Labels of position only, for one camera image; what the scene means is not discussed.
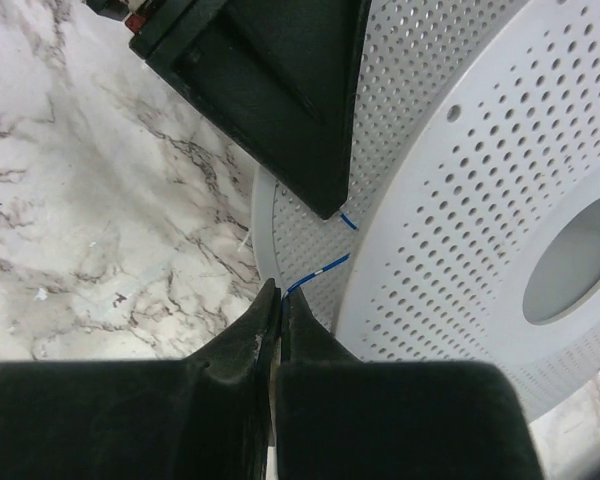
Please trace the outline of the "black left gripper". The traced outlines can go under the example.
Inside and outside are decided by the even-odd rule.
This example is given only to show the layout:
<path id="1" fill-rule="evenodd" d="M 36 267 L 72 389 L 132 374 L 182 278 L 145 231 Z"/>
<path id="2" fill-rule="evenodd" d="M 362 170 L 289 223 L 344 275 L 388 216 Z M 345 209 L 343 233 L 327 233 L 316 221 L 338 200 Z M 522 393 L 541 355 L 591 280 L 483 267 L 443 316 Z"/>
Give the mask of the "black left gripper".
<path id="1" fill-rule="evenodd" d="M 346 201 L 366 1 L 92 1 L 321 218 Z"/>

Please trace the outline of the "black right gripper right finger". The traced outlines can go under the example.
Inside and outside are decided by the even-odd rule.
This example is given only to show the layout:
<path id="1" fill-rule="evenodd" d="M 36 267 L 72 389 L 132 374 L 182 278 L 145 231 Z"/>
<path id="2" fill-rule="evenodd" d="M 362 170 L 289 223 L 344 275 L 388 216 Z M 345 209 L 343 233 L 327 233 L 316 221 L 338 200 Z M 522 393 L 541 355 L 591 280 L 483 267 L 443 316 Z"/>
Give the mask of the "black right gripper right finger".
<path id="1" fill-rule="evenodd" d="M 275 379 L 282 479 L 536 479 L 540 463 L 516 392 L 476 361 L 355 358 L 286 297 Z"/>

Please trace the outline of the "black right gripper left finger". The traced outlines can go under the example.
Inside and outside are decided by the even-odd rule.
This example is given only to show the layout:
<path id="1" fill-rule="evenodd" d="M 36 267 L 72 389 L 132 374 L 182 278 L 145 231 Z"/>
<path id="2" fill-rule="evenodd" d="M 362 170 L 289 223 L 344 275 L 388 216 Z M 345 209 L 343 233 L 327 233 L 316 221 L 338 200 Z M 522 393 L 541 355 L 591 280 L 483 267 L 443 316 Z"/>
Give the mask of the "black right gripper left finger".
<path id="1" fill-rule="evenodd" d="M 281 293 L 177 360 L 0 362 L 0 479 L 262 479 Z"/>

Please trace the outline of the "white perforated cable spool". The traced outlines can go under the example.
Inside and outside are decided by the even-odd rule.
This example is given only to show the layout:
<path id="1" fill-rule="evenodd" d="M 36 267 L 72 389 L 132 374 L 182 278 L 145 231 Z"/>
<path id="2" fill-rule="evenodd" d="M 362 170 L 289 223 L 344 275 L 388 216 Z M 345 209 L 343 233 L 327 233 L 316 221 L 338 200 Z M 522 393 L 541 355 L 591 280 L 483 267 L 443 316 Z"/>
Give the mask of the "white perforated cable spool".
<path id="1" fill-rule="evenodd" d="M 349 197 L 270 174 L 263 278 L 365 361 L 495 364 L 536 419 L 600 370 L 600 1 L 375 1 Z"/>

